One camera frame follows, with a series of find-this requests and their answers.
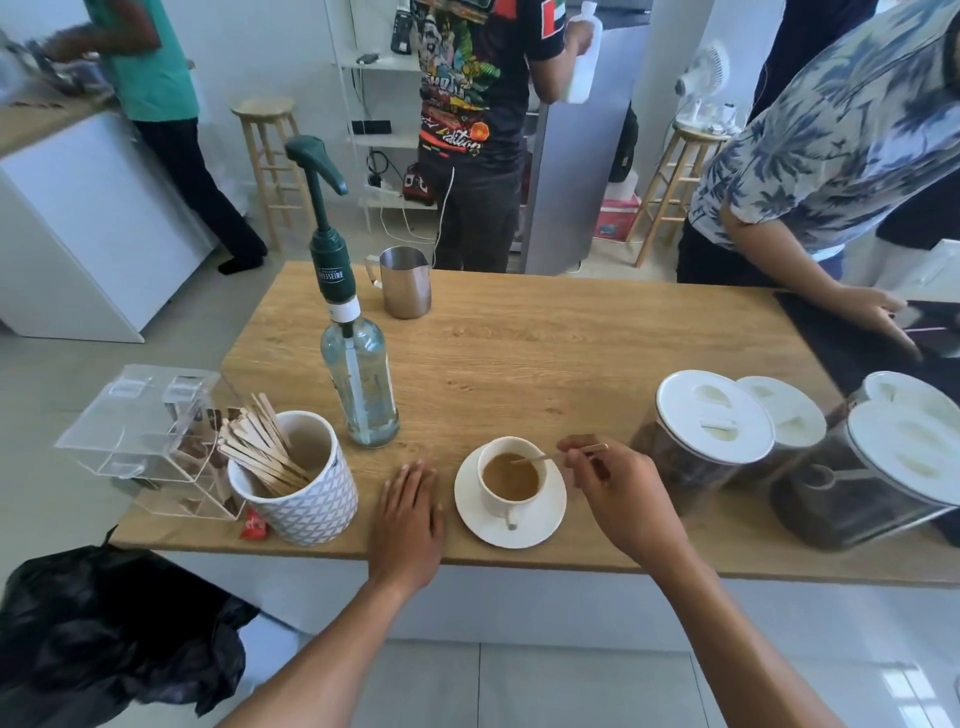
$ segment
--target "white lid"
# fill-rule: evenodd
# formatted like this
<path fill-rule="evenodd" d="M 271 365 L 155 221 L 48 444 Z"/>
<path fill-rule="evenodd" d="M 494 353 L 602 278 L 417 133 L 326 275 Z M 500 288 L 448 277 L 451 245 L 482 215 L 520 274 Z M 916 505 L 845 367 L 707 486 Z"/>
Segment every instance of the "white lid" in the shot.
<path fill-rule="evenodd" d="M 863 380 L 862 390 L 867 400 L 905 404 L 960 432 L 960 406 L 921 379 L 899 372 L 874 372 Z"/>
<path fill-rule="evenodd" d="M 827 418 L 810 397 L 770 376 L 744 376 L 736 381 L 770 415 L 778 445 L 811 448 L 827 434 Z"/>
<path fill-rule="evenodd" d="M 860 454 L 921 498 L 960 505 L 960 433 L 902 404 L 866 401 L 847 419 Z"/>
<path fill-rule="evenodd" d="M 774 446 L 774 425 L 762 405 L 712 372 L 668 376 L 657 389 L 657 411 L 679 442 L 720 463 L 755 463 Z"/>

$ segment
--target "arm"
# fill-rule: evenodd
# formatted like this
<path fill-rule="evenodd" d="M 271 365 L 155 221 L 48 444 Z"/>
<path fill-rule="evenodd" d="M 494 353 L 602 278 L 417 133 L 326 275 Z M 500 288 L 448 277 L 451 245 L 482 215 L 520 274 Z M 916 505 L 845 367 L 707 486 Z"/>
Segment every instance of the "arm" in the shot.
<path fill-rule="evenodd" d="M 564 49 L 560 55 L 547 61 L 529 60 L 530 78 L 541 101 L 545 104 L 560 101 L 573 77 L 573 65 L 577 56 L 583 56 L 587 52 L 592 39 L 593 26 L 590 23 L 570 23 L 566 27 Z"/>
<path fill-rule="evenodd" d="M 403 466 L 384 486 L 370 579 L 340 616 L 219 728 L 347 728 L 373 658 L 403 605 L 433 579 L 444 540 L 436 474 Z"/>
<path fill-rule="evenodd" d="M 890 318 L 907 305 L 906 301 L 876 288 L 844 285 L 832 279 L 779 218 L 745 223 L 726 203 L 720 208 L 720 222 L 736 249 L 784 288 L 852 324 L 886 334 L 919 358 L 917 345 Z"/>
<path fill-rule="evenodd" d="M 844 728 L 760 634 L 686 538 L 653 461 L 613 440 L 587 458 L 573 436 L 557 447 L 597 524 L 650 572 L 677 614 L 730 728 Z"/>
<path fill-rule="evenodd" d="M 138 0 L 108 0 L 120 20 L 119 28 L 83 25 L 56 34 L 47 43 L 53 61 L 75 61 L 87 53 L 102 56 L 139 56 L 160 48 L 153 19 Z"/>

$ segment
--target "palm leaf print shirt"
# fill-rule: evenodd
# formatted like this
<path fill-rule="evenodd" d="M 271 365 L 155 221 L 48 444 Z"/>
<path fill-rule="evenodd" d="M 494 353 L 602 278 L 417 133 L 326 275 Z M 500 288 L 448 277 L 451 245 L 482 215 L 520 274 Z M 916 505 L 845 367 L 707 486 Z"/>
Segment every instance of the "palm leaf print shirt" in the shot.
<path fill-rule="evenodd" d="M 823 259 L 960 167 L 959 12 L 908 0 L 829 46 L 713 160 L 693 227 L 731 248 L 729 203 L 746 223 L 780 219 Z"/>

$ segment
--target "graphic t-shirt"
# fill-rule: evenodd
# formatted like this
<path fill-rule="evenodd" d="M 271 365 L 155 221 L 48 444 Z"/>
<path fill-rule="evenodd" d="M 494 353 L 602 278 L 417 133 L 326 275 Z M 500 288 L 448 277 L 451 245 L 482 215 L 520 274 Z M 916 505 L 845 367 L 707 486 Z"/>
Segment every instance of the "graphic t-shirt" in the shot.
<path fill-rule="evenodd" d="M 829 46 L 716 156 L 690 224 L 731 248 L 726 202 L 745 223 L 780 219 L 822 259 L 960 167 L 958 13 L 960 0 L 911 0 Z"/>
<path fill-rule="evenodd" d="M 564 49 L 564 0 L 414 3 L 420 34 L 420 147 L 454 167 L 508 172 L 522 160 L 526 60 Z"/>

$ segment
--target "white coffee cup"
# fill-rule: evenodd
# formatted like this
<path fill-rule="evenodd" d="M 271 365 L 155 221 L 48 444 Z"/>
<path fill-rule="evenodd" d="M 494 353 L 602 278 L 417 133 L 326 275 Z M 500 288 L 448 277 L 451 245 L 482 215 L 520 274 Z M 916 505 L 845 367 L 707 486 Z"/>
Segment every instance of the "white coffee cup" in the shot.
<path fill-rule="evenodd" d="M 535 495 L 528 497 L 526 500 L 507 500 L 498 496 L 487 487 L 487 484 L 483 480 L 483 471 L 494 457 L 508 452 L 516 455 L 518 458 L 541 457 L 543 452 L 533 443 L 519 437 L 498 437 L 496 440 L 488 442 L 483 449 L 480 450 L 480 458 L 477 460 L 477 480 L 480 483 L 480 499 L 492 516 L 503 519 L 507 522 L 507 528 L 515 531 L 523 519 L 523 514 L 543 492 L 543 485 L 546 483 L 546 463 L 540 461 L 539 463 L 533 464 L 534 468 L 537 469 L 539 481 Z"/>

